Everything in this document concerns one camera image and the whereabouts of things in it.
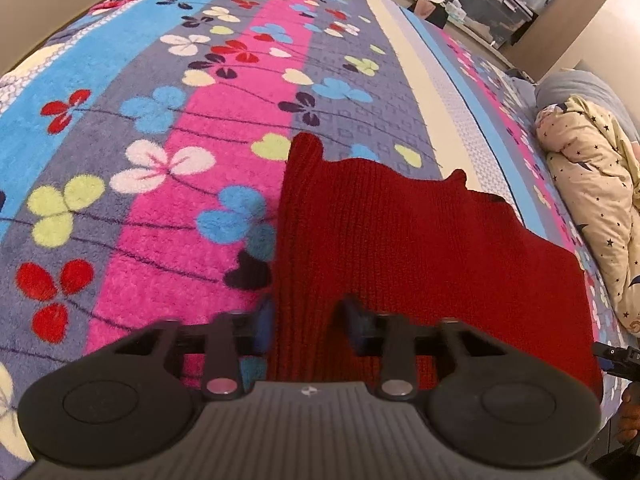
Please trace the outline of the person's right hand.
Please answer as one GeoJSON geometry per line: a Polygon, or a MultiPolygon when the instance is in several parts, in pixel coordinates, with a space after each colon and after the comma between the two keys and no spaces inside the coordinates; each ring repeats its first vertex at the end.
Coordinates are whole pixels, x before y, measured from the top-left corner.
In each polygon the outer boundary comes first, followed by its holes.
{"type": "Polygon", "coordinates": [[[626,445],[638,436],[640,430],[640,386],[632,382],[623,392],[622,403],[617,410],[618,426],[616,438],[626,445]]]}

